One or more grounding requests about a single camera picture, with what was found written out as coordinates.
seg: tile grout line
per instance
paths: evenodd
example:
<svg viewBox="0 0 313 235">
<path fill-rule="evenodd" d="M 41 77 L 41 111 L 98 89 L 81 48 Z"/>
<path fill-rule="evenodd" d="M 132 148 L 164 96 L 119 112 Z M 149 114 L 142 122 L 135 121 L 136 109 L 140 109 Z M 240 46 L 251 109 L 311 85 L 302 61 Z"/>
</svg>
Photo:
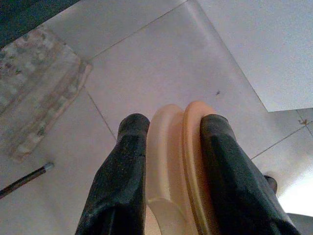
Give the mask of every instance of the tile grout line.
<svg viewBox="0 0 313 235">
<path fill-rule="evenodd" d="M 100 54 L 102 54 L 103 52 L 109 50 L 111 47 L 113 47 L 113 46 L 115 46 L 116 44 L 118 44 L 118 43 L 124 41 L 125 39 L 131 37 L 132 35 L 136 34 L 136 33 L 139 32 L 140 30 L 146 28 L 146 27 L 147 27 L 148 25 L 150 25 L 151 23 L 153 23 L 153 22 L 155 22 L 156 20 L 162 18 L 162 17 L 165 16 L 166 14 L 168 14 L 168 13 L 174 11 L 176 8 L 180 7 L 181 5 L 183 5 L 184 3 L 188 2 L 188 1 L 189 1 L 189 0 L 185 0 L 184 2 L 182 2 L 181 4 L 179 4 L 178 6 L 174 7 L 173 9 L 169 10 L 168 12 L 165 12 L 163 15 L 157 17 L 157 18 L 154 19 L 153 21 L 151 21 L 151 22 L 145 24 L 145 25 L 144 25 L 143 27 L 141 27 L 140 29 L 136 30 L 135 32 L 131 33 L 130 35 L 126 36 L 125 38 L 122 38 L 122 39 L 119 40 L 118 42 L 112 44 L 111 46 L 109 46 L 108 48 L 102 50 L 101 52 L 99 52 L 98 54 L 92 56 L 91 58 L 87 59 L 87 61 L 90 62 L 91 60 L 93 60 L 93 59 L 94 59 L 95 57 L 97 57 L 98 55 L 100 55 Z"/>
<path fill-rule="evenodd" d="M 96 103 L 94 102 L 93 98 L 92 98 L 92 97 L 91 97 L 91 95 L 89 94 L 89 92 L 88 92 L 87 88 L 86 88 L 85 86 L 84 86 L 84 88 L 85 88 L 85 91 L 87 92 L 87 94 L 88 94 L 89 98 L 91 99 L 91 101 L 92 101 L 93 105 L 96 107 L 96 109 L 97 109 L 98 113 L 100 114 L 100 116 L 101 116 L 101 118 L 102 118 L 103 122 L 106 124 L 107 128 L 109 129 L 109 131 L 110 131 L 110 132 L 111 132 L 111 134 L 113 135 L 114 139 L 116 140 L 116 137 L 115 137 L 115 135 L 114 135 L 113 131 L 112 131 L 112 130 L 111 130 L 111 128 L 109 127 L 109 125 L 108 125 L 107 121 L 104 119 L 104 117 L 103 117 L 102 113 L 101 113 L 101 112 L 100 112 L 100 110 L 98 109 L 98 106 L 96 105 Z"/>
<path fill-rule="evenodd" d="M 269 150 L 270 148 L 274 147 L 275 145 L 277 145 L 278 143 L 284 141 L 285 139 L 287 139 L 288 137 L 292 136 L 294 133 L 302 130 L 303 128 L 307 127 L 307 125 L 299 128 L 298 130 L 295 130 L 294 132 L 292 132 L 291 134 L 287 135 L 286 137 L 282 138 L 280 141 L 276 142 L 275 144 L 272 144 L 270 147 L 266 148 L 265 150 L 263 150 L 262 152 L 258 153 L 257 155 L 255 155 L 253 158 L 251 158 L 251 160 L 255 159 L 256 157 L 258 157 L 259 155 L 261 155 L 262 153 L 264 153 L 265 151 Z"/>
<path fill-rule="evenodd" d="M 297 111 L 298 115 L 300 116 L 301 120 L 302 120 L 302 121 L 304 121 L 304 120 L 303 120 L 303 118 L 302 118 L 302 116 L 299 114 L 299 112 L 298 112 L 298 110 L 297 110 L 297 109 L 296 109 L 296 111 Z M 312 133 L 312 132 L 311 132 L 311 130 L 309 129 L 308 125 L 306 125 L 307 130 L 309 131 L 309 133 L 310 133 L 310 134 L 311 134 L 311 136 L 313 137 L 313 133 Z"/>
</svg>

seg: tile floor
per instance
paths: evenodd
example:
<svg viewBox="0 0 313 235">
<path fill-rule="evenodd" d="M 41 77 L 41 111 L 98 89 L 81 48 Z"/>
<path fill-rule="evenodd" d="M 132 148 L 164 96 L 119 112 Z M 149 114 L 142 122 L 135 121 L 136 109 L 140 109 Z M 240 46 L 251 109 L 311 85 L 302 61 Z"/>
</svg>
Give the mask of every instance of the tile floor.
<svg viewBox="0 0 313 235">
<path fill-rule="evenodd" d="M 312 78 L 307 76 L 313 73 L 308 64 L 313 54 L 305 49 L 313 41 L 311 4 L 198 2 L 267 110 L 313 107 Z"/>
<path fill-rule="evenodd" d="M 195 0 L 82 0 L 46 24 L 93 71 L 29 159 L 0 160 L 0 187 L 56 164 L 0 200 L 4 234 L 74 234 L 120 121 L 197 99 L 227 117 L 243 150 L 277 179 L 286 212 L 313 216 L 313 109 L 268 113 Z"/>
</svg>

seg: metal rod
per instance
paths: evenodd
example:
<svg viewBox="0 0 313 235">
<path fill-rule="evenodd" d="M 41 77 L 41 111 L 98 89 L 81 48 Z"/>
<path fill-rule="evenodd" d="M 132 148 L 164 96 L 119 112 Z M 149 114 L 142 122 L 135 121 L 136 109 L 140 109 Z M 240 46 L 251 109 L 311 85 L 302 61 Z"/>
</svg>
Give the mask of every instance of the metal rod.
<svg viewBox="0 0 313 235">
<path fill-rule="evenodd" d="M 5 187 L 0 191 L 0 199 L 4 198 L 6 195 L 10 194 L 14 190 L 17 190 L 19 187 L 27 184 L 29 181 L 37 178 L 38 176 L 46 173 L 48 170 L 51 170 L 54 167 L 53 163 L 47 163 L 43 167 L 31 172 L 30 174 L 20 178 L 9 186 Z"/>
</svg>

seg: floor mat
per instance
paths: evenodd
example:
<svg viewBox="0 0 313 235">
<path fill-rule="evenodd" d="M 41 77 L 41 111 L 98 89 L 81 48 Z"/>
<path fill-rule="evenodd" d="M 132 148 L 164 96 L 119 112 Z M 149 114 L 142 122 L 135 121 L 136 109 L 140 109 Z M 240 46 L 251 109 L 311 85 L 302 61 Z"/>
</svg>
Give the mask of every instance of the floor mat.
<svg viewBox="0 0 313 235">
<path fill-rule="evenodd" d="M 91 65 L 45 26 L 0 51 L 0 157 L 21 162 L 75 99 Z"/>
</svg>

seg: white wall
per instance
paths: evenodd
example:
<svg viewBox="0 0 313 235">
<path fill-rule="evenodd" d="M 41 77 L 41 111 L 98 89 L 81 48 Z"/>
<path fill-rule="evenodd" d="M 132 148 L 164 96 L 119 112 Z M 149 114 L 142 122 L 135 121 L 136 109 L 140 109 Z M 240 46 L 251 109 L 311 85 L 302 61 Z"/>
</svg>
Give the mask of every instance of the white wall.
<svg viewBox="0 0 313 235">
<path fill-rule="evenodd" d="M 313 1 L 198 0 L 268 111 L 313 107 Z"/>
</svg>

